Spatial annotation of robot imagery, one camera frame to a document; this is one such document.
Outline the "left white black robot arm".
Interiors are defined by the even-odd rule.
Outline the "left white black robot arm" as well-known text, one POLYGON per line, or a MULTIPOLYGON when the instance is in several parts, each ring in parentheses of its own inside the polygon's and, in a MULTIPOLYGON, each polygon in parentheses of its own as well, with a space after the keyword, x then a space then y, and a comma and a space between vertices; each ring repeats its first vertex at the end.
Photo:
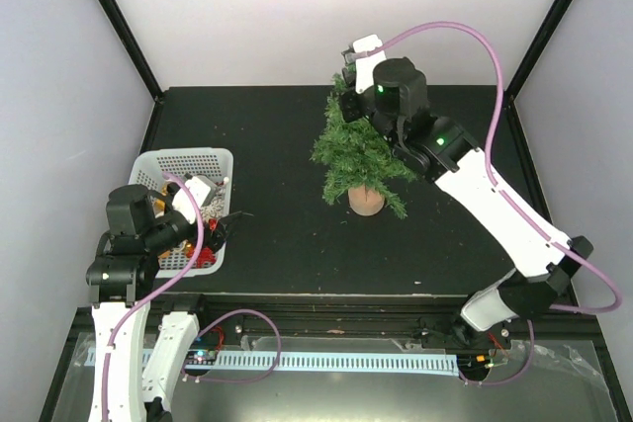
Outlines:
POLYGON ((142 358, 152 301, 190 270, 214 264, 240 213, 208 212, 227 182, 170 175, 164 191, 120 187, 106 204, 109 228, 86 273, 95 328, 92 421, 170 421, 179 366, 212 331, 203 296, 166 304, 149 360, 142 358))

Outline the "small green christmas tree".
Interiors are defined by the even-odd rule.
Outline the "small green christmas tree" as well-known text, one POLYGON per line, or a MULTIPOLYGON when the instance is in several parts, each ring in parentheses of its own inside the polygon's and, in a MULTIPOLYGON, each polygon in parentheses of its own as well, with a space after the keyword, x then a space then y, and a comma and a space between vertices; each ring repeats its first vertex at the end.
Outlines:
POLYGON ((325 126, 315 141, 311 161, 327 168, 322 198, 330 206, 352 188, 364 187, 381 195, 399 219, 407 217, 405 202, 389 189, 389 180, 416 180, 414 172, 397 160, 387 142, 361 118, 352 123, 343 119, 343 92, 346 89, 339 73, 332 76, 332 90, 324 109, 325 126))

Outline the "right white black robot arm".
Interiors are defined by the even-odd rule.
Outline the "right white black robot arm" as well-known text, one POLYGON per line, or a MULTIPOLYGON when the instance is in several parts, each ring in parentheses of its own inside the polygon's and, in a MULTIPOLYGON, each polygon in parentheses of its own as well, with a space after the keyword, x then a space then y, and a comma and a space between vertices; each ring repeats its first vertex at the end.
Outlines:
POLYGON ((342 81, 344 120, 370 124, 395 158, 464 207, 513 264, 499 280, 469 296, 449 322, 452 339, 468 347, 496 324, 549 310, 580 267, 568 252, 586 258, 591 243, 556 229, 485 166, 485 152, 471 134, 431 112, 426 78, 408 58, 348 63, 342 81))

